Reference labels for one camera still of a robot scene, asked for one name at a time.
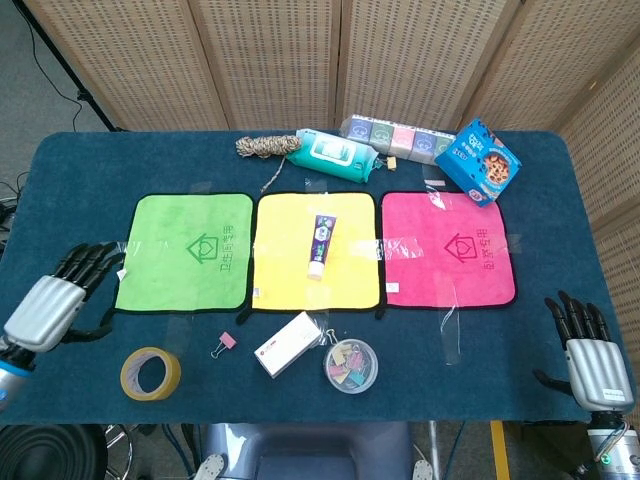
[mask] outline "silver robotic hand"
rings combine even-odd
[[[533,374],[545,387],[569,395],[588,412],[593,458],[570,472],[585,478],[597,465],[605,480],[640,480],[640,444],[636,431],[623,420],[622,412],[634,404],[629,376],[619,346],[611,341],[598,308],[586,306],[565,292],[558,292],[563,307],[551,298],[551,310],[565,351],[569,381],[549,378],[543,371]]]
[[[31,288],[4,326],[0,338],[0,412],[6,409],[35,368],[36,353],[59,343],[89,342],[111,331],[110,316],[92,331],[71,329],[78,311],[124,254],[115,243],[73,248],[51,275]]]

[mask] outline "blue tablecloth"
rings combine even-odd
[[[239,158],[234,142],[258,132],[57,134],[38,149],[0,264],[0,318],[7,319],[31,285],[81,242],[126,241],[137,201],[149,193],[203,189],[244,191],[254,199],[277,168],[275,159]],[[36,372],[3,423],[171,423],[370,421],[424,419],[570,420],[586,418],[572,399],[546,390],[531,374],[567,377],[555,326],[543,303],[565,289],[598,304],[612,336],[619,329],[564,142],[547,132],[501,132],[522,170],[500,198],[512,239],[518,299],[502,309],[460,312],[460,361],[446,365],[443,312],[388,309],[331,313],[338,337],[360,338],[377,352],[375,385],[361,395],[330,386],[326,348],[305,353],[272,380],[253,351],[291,314],[125,315],[91,344],[61,345],[39,355]],[[367,185],[287,164],[270,189],[424,189],[423,167],[399,161],[374,171]],[[113,301],[115,274],[81,311],[76,328],[96,326]],[[237,346],[213,360],[222,331]],[[143,346],[175,353],[182,380],[167,400],[135,402],[120,388],[120,368]]]

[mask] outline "yellow towel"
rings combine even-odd
[[[307,278],[316,214],[337,217],[322,280]],[[375,204],[365,193],[267,195],[258,204],[253,308],[364,309],[380,301]]]

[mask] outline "white box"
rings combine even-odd
[[[307,312],[302,312],[258,347],[254,354],[271,378],[276,378],[320,338],[322,331]]]

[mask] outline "colorful paper clip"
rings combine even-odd
[[[236,341],[234,338],[229,335],[227,332],[222,332],[220,335],[220,343],[216,347],[216,349],[211,352],[211,358],[218,358],[218,356],[224,352],[225,350],[231,350],[236,346]]]

